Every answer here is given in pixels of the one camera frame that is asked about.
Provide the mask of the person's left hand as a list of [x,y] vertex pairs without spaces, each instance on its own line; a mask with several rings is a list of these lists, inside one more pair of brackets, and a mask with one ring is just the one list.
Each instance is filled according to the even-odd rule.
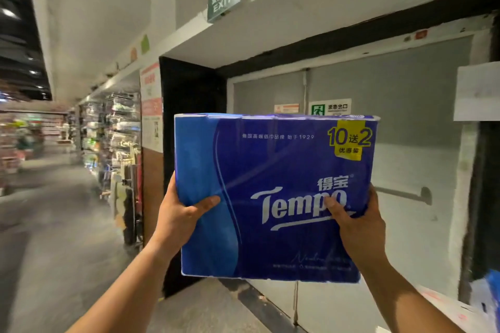
[[176,173],[172,173],[165,197],[159,207],[159,216],[151,241],[170,257],[177,254],[193,234],[201,217],[191,216],[191,206],[178,198]]

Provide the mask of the person's right hand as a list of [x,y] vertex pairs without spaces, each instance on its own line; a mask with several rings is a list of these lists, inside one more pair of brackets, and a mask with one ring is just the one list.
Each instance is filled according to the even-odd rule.
[[339,225],[342,244],[360,271],[388,262],[385,252],[386,225],[380,214],[378,194],[370,184],[366,212]]

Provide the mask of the blue tissue roll pack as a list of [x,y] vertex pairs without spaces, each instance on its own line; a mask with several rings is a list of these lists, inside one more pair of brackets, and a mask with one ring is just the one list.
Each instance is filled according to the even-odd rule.
[[181,249],[190,277],[356,284],[324,202],[366,211],[380,118],[177,114],[174,161],[186,206],[210,196]]

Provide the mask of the person's left forearm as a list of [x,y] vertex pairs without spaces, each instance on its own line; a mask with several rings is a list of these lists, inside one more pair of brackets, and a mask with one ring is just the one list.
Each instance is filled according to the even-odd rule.
[[151,239],[66,333],[146,333],[178,241]]

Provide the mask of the person's right forearm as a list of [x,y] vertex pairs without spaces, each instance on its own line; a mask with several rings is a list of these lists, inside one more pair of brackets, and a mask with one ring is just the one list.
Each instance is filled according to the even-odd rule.
[[465,333],[421,295],[383,255],[353,261],[391,333]]

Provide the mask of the grey double exit door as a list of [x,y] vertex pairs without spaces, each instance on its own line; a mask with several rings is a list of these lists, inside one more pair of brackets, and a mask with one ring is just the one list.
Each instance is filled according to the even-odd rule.
[[490,59],[491,30],[445,39],[377,42],[324,66],[228,81],[228,112],[270,114],[274,105],[352,99],[377,115],[372,182],[387,224],[389,259],[412,284],[458,298],[478,124],[453,120],[457,71]]

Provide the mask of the rack of hanging merchandise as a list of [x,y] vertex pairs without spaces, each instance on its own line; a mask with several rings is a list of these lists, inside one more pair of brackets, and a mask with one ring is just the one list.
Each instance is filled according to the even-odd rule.
[[96,178],[128,247],[142,246],[139,201],[141,99],[138,92],[111,92],[79,107],[84,166]]

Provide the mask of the green running-man door sign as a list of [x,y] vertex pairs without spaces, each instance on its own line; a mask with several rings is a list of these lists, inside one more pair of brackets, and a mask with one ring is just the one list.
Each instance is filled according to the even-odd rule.
[[350,115],[352,99],[333,99],[309,102],[308,114],[316,116]]

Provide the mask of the white paper notice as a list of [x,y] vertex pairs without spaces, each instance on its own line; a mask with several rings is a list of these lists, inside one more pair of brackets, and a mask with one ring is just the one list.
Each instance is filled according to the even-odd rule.
[[454,121],[500,121],[500,61],[458,68]]

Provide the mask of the store shelves with goods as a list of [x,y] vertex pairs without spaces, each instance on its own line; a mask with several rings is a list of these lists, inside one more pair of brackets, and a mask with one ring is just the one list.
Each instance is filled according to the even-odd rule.
[[69,105],[48,100],[47,92],[41,96],[28,99],[0,87],[0,197],[12,191],[25,161],[73,146]]

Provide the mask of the red and white wall poster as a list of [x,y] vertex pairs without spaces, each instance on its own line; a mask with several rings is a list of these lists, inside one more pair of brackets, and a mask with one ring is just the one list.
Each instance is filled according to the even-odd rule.
[[143,148],[164,152],[163,96],[159,60],[140,71],[141,143]]

